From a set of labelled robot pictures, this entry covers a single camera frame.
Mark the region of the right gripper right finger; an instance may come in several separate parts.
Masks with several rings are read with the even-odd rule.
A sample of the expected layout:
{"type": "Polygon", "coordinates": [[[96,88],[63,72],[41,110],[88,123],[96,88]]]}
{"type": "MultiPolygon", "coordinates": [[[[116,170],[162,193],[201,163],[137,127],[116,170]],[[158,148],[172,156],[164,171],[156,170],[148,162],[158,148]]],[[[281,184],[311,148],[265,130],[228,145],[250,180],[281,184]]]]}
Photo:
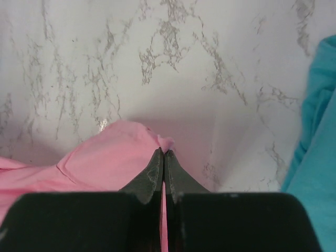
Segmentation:
{"type": "Polygon", "coordinates": [[[321,251],[303,205],[286,193],[213,193],[173,151],[164,156],[169,251],[321,251]]]}

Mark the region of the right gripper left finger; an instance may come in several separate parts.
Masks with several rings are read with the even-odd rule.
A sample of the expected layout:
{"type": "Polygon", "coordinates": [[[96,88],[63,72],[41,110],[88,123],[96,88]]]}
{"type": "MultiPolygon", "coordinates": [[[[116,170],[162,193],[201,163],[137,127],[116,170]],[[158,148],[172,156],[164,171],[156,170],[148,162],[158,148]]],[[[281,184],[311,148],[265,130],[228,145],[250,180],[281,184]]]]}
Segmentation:
{"type": "Polygon", "coordinates": [[[160,251],[164,154],[112,192],[29,193],[1,225],[1,251],[160,251]]]}

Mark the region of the pink t shirt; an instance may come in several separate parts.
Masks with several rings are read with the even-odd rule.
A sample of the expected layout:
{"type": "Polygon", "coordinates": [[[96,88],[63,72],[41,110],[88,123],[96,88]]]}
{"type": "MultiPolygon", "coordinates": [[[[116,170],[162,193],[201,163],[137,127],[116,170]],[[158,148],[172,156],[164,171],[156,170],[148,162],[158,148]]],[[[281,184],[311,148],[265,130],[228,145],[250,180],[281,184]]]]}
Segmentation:
{"type": "Polygon", "coordinates": [[[166,152],[173,143],[140,123],[117,121],[55,165],[1,158],[1,219],[28,192],[119,190],[144,170],[155,150],[166,152]]]}

